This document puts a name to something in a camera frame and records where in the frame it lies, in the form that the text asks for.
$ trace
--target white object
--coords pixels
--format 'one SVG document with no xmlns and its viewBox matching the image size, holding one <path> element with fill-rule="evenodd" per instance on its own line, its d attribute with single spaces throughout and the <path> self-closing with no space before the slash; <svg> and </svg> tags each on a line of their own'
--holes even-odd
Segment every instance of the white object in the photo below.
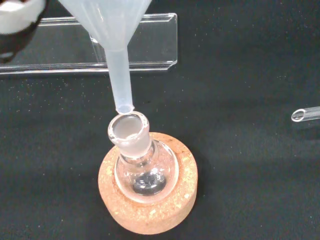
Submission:
<svg viewBox="0 0 320 240">
<path fill-rule="evenodd" d="M 7 0 L 0 4 L 0 34 L 14 34 L 35 23 L 46 0 Z"/>
<path fill-rule="evenodd" d="M 59 1 L 104 48 L 116 111 L 132 112 L 127 47 L 151 0 Z"/>
</svg>

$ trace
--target translucent white funnel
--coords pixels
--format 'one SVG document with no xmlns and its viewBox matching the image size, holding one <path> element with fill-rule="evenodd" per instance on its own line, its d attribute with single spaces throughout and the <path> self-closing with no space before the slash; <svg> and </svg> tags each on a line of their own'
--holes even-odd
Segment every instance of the translucent white funnel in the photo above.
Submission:
<svg viewBox="0 0 320 240">
<path fill-rule="evenodd" d="M 59 1 L 104 48 L 115 109 L 119 114 L 130 113 L 134 106 L 128 43 L 151 0 Z"/>
</svg>

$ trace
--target glass flask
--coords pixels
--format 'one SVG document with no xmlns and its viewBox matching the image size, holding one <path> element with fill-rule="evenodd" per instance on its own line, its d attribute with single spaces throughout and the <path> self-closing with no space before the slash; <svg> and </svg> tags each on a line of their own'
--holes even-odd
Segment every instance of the glass flask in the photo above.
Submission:
<svg viewBox="0 0 320 240">
<path fill-rule="evenodd" d="M 179 176 L 175 153 L 149 135 L 149 121 L 133 111 L 117 115 L 108 136 L 119 149 L 114 166 L 115 181 L 122 193 L 138 203 L 154 203 L 174 189 Z"/>
</svg>

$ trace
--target cork stand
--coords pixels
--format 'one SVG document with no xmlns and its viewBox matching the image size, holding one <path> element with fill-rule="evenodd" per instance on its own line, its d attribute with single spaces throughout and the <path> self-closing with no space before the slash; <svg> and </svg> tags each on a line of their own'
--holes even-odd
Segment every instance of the cork stand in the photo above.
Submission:
<svg viewBox="0 0 320 240">
<path fill-rule="evenodd" d="M 114 146 L 104 157 L 98 174 L 98 187 L 114 220 L 138 234 L 158 234 L 181 223 L 190 213 L 197 195 L 198 170 L 190 150 L 176 138 L 157 132 L 150 136 L 168 145 L 179 164 L 179 177 L 173 191 L 155 203 L 138 203 L 125 197 L 118 188 L 114 169 L 119 150 Z"/>
</svg>

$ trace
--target funnel stem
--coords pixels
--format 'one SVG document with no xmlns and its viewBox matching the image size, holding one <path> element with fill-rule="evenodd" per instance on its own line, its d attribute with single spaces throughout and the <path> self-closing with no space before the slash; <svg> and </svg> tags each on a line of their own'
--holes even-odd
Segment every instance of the funnel stem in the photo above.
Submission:
<svg viewBox="0 0 320 240">
<path fill-rule="evenodd" d="M 128 48 L 105 50 L 109 69 L 115 110 L 119 114 L 128 114 L 134 110 L 131 92 Z"/>
</svg>

